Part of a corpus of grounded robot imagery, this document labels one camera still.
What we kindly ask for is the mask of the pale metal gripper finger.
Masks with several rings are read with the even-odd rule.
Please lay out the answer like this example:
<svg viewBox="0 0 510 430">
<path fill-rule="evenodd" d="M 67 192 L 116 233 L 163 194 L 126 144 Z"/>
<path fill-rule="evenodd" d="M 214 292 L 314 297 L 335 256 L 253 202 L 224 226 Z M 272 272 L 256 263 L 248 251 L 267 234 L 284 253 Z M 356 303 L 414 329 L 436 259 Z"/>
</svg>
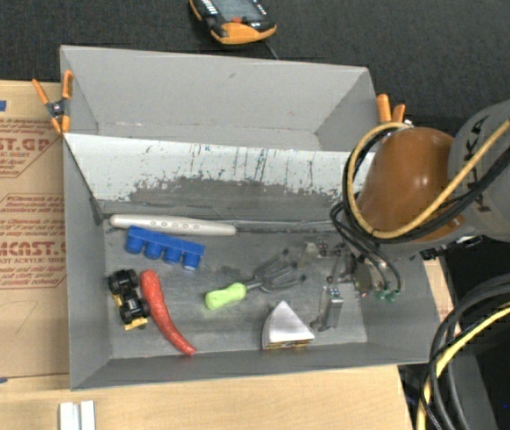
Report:
<svg viewBox="0 0 510 430">
<path fill-rule="evenodd" d="M 299 256 L 300 263 L 311 263 L 314 260 L 334 259 L 342 255 L 341 244 L 319 237 L 315 241 L 306 241 Z"/>
<path fill-rule="evenodd" d="M 337 287 L 324 287 L 321 293 L 318 315 L 311 322 L 315 331 L 327 331 L 338 326 L 344 298 Z"/>
</svg>

